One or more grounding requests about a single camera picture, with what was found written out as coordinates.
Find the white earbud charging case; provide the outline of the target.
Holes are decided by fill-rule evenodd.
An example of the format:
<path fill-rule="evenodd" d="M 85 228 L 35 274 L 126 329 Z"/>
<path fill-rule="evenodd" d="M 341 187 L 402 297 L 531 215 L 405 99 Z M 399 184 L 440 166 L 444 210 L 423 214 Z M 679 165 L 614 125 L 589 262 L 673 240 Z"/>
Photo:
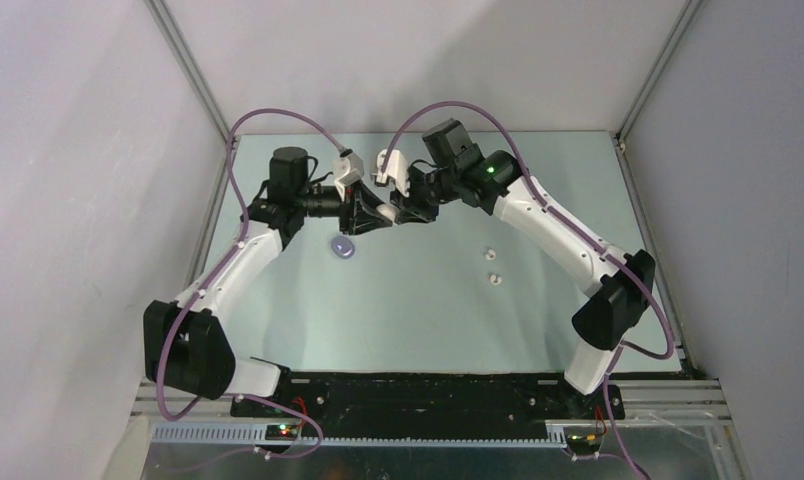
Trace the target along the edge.
<path fill-rule="evenodd" d="M 388 203 L 382 203 L 381 205 L 377 206 L 376 211 L 392 223 L 396 222 L 399 213 L 397 207 Z"/>

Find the purple earbud charging case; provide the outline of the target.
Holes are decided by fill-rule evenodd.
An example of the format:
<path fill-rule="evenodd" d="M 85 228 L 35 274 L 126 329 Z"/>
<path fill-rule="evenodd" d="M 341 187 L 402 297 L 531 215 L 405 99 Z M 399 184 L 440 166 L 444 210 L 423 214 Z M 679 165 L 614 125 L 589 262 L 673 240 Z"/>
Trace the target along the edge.
<path fill-rule="evenodd" d="M 350 259 L 356 252 L 353 241 L 346 236 L 338 235 L 330 241 L 334 255 L 340 259 Z"/>

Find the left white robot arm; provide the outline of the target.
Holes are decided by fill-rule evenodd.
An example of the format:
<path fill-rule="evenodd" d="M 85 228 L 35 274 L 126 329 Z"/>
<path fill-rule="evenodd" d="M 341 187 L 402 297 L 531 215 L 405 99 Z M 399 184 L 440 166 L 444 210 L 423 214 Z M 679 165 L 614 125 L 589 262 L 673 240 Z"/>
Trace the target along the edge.
<path fill-rule="evenodd" d="M 171 301 L 152 301 L 144 311 L 146 376 L 162 387 L 216 400 L 255 396 L 270 416 L 294 403 L 280 380 L 284 367 L 240 356 L 230 342 L 230 318 L 252 282 L 291 243 L 308 218 L 335 218 L 341 233 L 387 228 L 393 216 L 363 182 L 363 161 L 350 149 L 334 160 L 333 182 L 313 175 L 315 157 L 300 147 L 274 150 L 269 177 L 240 215 L 236 236 L 223 256 Z"/>

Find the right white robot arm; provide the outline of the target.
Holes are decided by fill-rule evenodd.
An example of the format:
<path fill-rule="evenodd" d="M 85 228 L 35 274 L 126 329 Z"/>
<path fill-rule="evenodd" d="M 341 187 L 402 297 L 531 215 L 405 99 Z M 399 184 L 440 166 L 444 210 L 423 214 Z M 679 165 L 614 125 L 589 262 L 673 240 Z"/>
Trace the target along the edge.
<path fill-rule="evenodd" d="M 586 303 L 572 316 L 579 341 L 559 392 L 563 411 L 584 418 L 626 333 L 650 306 L 655 261 L 628 253 L 588 229 L 524 174 L 518 154 L 484 155 L 464 125 L 449 119 L 422 136 L 433 168 L 424 171 L 397 149 L 376 157 L 376 183 L 392 185 L 396 221 L 430 223 L 453 201 L 478 208 L 527 235 L 575 281 Z"/>

